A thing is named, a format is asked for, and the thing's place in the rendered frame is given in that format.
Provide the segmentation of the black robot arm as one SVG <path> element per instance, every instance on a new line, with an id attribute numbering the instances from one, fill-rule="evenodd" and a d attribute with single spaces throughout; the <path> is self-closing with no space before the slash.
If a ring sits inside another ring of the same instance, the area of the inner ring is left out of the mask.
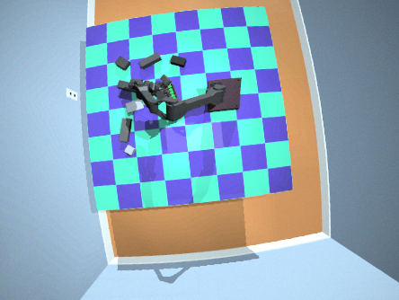
<path id="1" fill-rule="evenodd" d="M 182 118 L 188 110 L 197 109 L 199 107 L 212 104 L 218 105 L 224 102 L 224 95 L 226 91 L 226 86 L 222 85 L 222 82 L 210 84 L 209 89 L 206 93 L 186 99 L 179 100 L 177 98 L 169 97 L 170 93 L 161 87 L 155 96 L 151 94 L 155 91 L 155 83 L 146 80 L 143 82 L 141 79 L 131 78 L 129 82 L 129 88 L 135 89 L 136 96 L 143 101 L 143 103 L 149 108 L 149 112 L 157 115 L 161 119 L 167 119 L 170 121 L 176 121 Z M 159 110 L 158 102 L 166 102 L 166 114 Z"/>

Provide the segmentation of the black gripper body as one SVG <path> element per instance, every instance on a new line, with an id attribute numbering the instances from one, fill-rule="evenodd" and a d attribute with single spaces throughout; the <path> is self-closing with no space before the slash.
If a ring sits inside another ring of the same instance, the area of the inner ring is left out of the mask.
<path id="1" fill-rule="evenodd" d="M 167 75 L 161 76 L 161 77 L 160 77 L 160 80 L 162 81 L 161 84 L 155 83 L 156 89 L 155 89 L 155 91 L 154 91 L 153 93 L 151 93 L 153 96 L 155 96 L 155 93 L 157 93 L 158 90 L 159 90 L 161 87 L 164 88 L 164 85 L 168 86 L 168 85 L 172 82 L 172 81 L 167 77 Z M 156 97 L 156 96 L 155 96 L 155 97 Z"/>

